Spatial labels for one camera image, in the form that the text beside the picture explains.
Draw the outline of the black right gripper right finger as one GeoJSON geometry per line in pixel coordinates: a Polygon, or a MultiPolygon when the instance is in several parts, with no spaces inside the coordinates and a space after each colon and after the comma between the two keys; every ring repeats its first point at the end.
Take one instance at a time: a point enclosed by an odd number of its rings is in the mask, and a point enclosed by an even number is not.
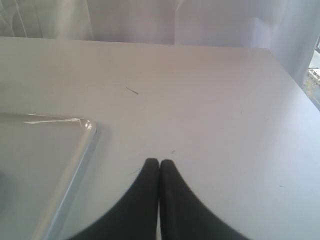
{"type": "Polygon", "coordinates": [[[225,240],[223,223],[196,197],[175,163],[160,164],[160,229],[163,240],[225,240]]]}

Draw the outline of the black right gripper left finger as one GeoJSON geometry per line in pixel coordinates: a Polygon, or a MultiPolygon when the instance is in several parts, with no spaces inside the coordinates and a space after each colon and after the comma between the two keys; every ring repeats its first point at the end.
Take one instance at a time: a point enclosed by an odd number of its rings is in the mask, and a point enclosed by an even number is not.
{"type": "Polygon", "coordinates": [[[72,240],[155,240],[158,219],[157,159],[145,160],[138,176],[101,218],[71,237],[72,240]]]}

